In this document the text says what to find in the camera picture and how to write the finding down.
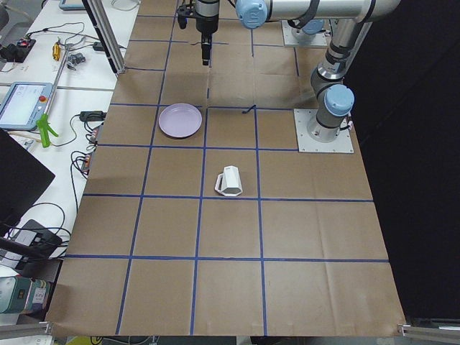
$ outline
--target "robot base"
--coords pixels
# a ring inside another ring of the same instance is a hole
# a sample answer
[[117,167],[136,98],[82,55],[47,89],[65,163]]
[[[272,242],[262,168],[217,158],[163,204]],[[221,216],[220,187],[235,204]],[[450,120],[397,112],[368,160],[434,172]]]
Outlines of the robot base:
[[287,20],[281,21],[282,37],[285,41],[285,47],[306,47],[306,48],[325,48],[328,46],[324,32],[315,35],[309,42],[300,42],[293,36],[292,27],[289,26]]
[[318,109],[294,109],[295,132],[299,152],[310,153],[354,153],[348,129],[339,132],[337,139],[333,142],[323,143],[312,138],[307,131],[307,124],[310,119],[316,116]]

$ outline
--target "light blue cap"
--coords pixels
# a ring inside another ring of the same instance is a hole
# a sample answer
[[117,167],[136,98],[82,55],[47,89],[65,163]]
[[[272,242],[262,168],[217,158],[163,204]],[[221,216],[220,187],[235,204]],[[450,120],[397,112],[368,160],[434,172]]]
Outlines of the light blue cap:
[[267,20],[268,8],[264,0],[238,0],[236,14],[244,27],[256,29]]
[[324,19],[312,19],[302,28],[302,31],[309,35],[320,32],[324,26]]
[[337,117],[346,116],[351,111],[351,108],[353,108],[353,91],[345,85],[333,85],[326,91],[324,104],[332,115]]

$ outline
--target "tablet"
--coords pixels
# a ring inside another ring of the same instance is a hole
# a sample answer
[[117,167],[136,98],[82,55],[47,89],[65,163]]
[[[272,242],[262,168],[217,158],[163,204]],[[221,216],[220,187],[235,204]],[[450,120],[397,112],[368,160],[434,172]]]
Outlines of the tablet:
[[51,90],[51,83],[13,83],[0,106],[0,128],[34,129],[45,111]]
[[60,0],[59,8],[63,11],[76,11],[79,9],[85,9],[81,0]]

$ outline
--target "black wall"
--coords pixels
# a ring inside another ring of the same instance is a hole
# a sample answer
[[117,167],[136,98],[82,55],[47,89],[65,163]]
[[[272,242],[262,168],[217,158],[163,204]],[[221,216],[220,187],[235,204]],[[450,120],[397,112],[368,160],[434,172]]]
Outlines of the black wall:
[[460,318],[460,1],[402,0],[345,84],[402,307]]

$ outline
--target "plate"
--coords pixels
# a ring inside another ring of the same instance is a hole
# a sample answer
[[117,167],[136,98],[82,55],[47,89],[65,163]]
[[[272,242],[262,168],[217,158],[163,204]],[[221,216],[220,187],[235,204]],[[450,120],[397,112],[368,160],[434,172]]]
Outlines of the plate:
[[173,138],[186,138],[200,129],[201,120],[201,113],[196,107],[177,103],[163,110],[158,121],[166,135]]

